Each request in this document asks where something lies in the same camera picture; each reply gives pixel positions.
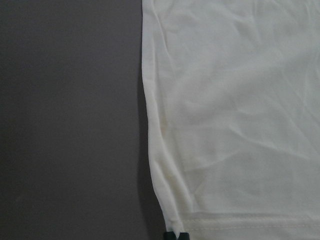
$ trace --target gray background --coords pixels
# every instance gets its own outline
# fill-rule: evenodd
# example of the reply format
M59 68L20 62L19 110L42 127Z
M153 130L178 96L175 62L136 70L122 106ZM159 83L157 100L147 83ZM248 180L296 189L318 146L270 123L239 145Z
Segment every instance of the gray background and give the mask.
M0 239L153 240L141 0L0 2Z

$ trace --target seam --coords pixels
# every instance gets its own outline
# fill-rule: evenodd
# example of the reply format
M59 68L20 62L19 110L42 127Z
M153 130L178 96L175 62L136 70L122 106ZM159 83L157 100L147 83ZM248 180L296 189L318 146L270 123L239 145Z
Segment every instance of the seam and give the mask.
M188 219L188 220L182 220L181 222L201 222L201 221L228 221L228 220L238 220L238 221L245 221L245 220L290 220L290 219L305 219L305 220L312 220L310 217L303 217L303 216L289 216L289 217L225 217L225 218L217 218L217 219L210 219L210 218L200 218L200 219Z
M263 228L310 228L320 227L316 225L270 225L270 226L233 226L233 227L213 227L213 228L194 228L186 229L185 231L201 231L201 230L230 230L230 229L263 229Z

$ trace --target white fabric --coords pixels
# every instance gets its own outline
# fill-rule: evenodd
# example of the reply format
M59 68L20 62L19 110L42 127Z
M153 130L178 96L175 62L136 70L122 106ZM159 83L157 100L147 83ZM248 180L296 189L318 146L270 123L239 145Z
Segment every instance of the white fabric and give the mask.
M191 240L320 239L320 1L143 0L152 183Z

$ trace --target garment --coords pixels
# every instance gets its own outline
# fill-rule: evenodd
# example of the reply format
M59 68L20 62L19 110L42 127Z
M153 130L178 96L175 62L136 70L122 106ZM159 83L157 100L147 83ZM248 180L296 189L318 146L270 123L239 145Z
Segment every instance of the garment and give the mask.
M320 1L142 4L149 164L166 230L320 240Z

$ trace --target white cloth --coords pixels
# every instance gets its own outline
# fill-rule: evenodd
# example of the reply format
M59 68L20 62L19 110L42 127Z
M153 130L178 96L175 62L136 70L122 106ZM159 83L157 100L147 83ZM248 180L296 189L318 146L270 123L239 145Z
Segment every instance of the white cloth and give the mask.
M320 239L320 1L142 0L167 231Z

